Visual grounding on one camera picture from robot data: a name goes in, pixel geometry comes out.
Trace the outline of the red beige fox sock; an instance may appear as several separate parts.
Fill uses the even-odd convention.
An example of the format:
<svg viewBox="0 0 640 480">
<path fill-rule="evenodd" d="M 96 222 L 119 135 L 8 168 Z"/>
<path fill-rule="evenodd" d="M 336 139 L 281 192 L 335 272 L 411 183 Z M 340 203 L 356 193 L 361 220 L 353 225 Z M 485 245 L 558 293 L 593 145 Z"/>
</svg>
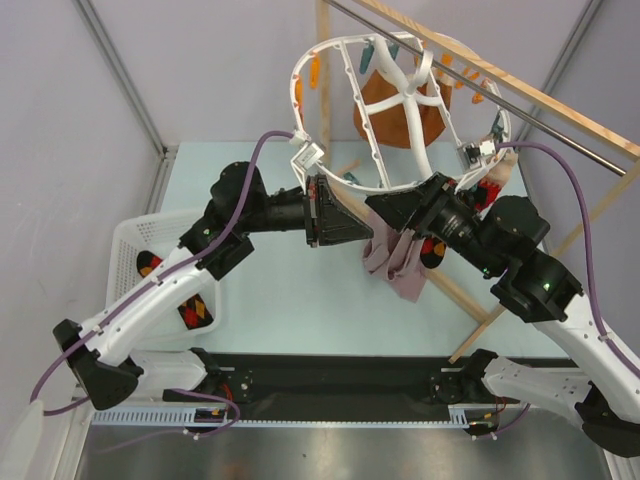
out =
<svg viewBox="0 0 640 480">
<path fill-rule="evenodd" d="M 497 199 L 502 186 L 499 183 L 481 180 L 475 185 L 473 192 L 474 207 L 478 212 L 490 207 Z"/>
</svg>

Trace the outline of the white round clip hanger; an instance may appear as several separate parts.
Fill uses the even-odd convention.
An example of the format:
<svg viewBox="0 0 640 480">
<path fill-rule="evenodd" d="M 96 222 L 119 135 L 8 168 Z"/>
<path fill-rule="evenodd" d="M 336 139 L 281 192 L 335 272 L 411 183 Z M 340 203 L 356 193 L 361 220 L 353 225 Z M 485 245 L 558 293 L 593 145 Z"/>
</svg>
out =
<svg viewBox="0 0 640 480">
<path fill-rule="evenodd" d="M 320 173 L 366 194 L 395 192 L 398 188 L 388 176 L 382 147 L 410 151 L 421 177 L 428 179 L 433 169 L 427 148 L 442 133 L 448 133 L 463 169 L 462 175 L 455 179 L 457 189 L 486 187 L 500 191 L 510 180 L 518 161 L 513 150 L 497 151 L 494 145 L 511 138 L 509 114 L 504 108 L 498 108 L 489 136 L 476 143 L 463 143 L 450 112 L 457 81 L 434 67 L 433 53 L 425 48 L 423 41 L 408 33 L 400 37 L 418 48 L 412 73 L 403 72 L 396 62 L 398 44 L 387 42 L 379 34 L 329 39 L 315 45 L 298 60 L 290 79 L 290 101 L 295 119 L 291 142 L 299 148 L 291 160 L 291 168 L 299 184 L 304 185 L 312 174 Z M 312 141 L 304 126 L 302 75 L 307 73 L 310 88 L 316 89 L 320 84 L 321 56 L 331 49 L 338 51 L 342 58 L 353 93 L 354 125 L 367 141 L 379 175 L 376 187 L 362 186 L 331 171 L 325 152 Z"/>
</svg>

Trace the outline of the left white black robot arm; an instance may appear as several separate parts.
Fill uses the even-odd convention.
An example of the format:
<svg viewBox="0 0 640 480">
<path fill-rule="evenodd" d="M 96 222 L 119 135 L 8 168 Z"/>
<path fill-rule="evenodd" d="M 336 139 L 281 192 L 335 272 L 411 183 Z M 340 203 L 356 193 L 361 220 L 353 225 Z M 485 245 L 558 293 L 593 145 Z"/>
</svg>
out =
<svg viewBox="0 0 640 480">
<path fill-rule="evenodd" d="M 250 234 L 302 231 L 311 247 L 369 239 L 367 223 L 333 194 L 321 174 L 303 187 L 268 194 L 255 162 L 225 167 L 203 215 L 134 289 L 101 314 L 53 330 L 63 358 L 93 407 L 107 410 L 135 392 L 176 390 L 199 400 L 220 388 L 202 349 L 143 351 L 142 337 L 168 312 L 221 280 L 254 250 Z"/>
</svg>

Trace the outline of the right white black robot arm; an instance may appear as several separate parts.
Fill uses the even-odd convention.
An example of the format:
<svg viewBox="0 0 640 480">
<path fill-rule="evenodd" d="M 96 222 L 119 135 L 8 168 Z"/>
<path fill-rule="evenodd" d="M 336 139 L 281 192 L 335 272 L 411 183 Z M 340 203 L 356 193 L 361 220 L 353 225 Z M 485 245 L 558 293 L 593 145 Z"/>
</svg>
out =
<svg viewBox="0 0 640 480">
<path fill-rule="evenodd" d="M 502 196 L 480 215 L 435 174 L 410 190 L 365 201 L 388 226 L 443 241 L 476 267 L 499 304 L 552 339 L 585 374 L 555 376 L 487 350 L 476 351 L 461 376 L 473 401 L 491 394 L 533 404 L 564 417 L 604 450 L 639 454 L 639 379 L 636 356 L 623 362 L 599 332 L 588 296 L 575 276 L 538 245 L 550 229 L 526 197 Z"/>
</svg>

